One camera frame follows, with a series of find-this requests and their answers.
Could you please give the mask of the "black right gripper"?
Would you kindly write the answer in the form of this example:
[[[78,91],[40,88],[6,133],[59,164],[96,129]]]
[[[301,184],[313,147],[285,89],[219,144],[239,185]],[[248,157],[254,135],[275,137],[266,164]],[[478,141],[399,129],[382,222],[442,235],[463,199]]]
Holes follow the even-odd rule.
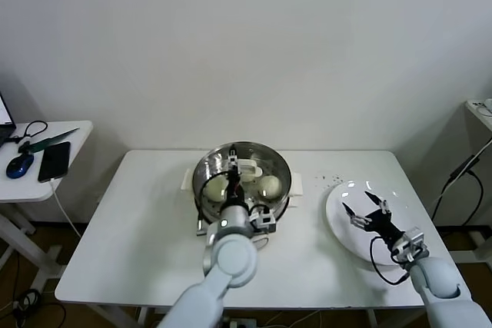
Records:
[[[357,215],[346,203],[342,203],[346,214],[350,218],[350,223],[357,228],[364,228],[366,232],[377,233],[388,247],[393,247],[403,237],[404,232],[391,222],[391,211],[384,198],[379,198],[369,191],[364,193],[380,210],[373,211],[366,217],[362,217]]]

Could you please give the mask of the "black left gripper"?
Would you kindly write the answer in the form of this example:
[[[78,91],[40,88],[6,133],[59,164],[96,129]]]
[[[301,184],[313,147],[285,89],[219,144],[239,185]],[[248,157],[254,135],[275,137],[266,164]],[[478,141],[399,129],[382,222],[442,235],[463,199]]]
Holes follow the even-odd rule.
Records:
[[[244,190],[241,186],[241,176],[236,173],[239,173],[238,155],[236,146],[232,144],[228,151],[228,185],[226,187],[224,208],[240,206],[247,209]]]

